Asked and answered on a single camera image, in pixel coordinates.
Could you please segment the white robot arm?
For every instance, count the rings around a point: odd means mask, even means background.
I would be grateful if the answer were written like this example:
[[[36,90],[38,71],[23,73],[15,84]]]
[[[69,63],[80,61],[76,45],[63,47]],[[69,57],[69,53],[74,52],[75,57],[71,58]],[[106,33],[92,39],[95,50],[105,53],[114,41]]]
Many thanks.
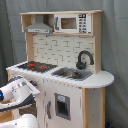
[[[0,88],[0,112],[30,106],[40,91],[23,76],[15,76]],[[18,119],[0,123],[0,128],[40,128],[33,114],[24,114]]]

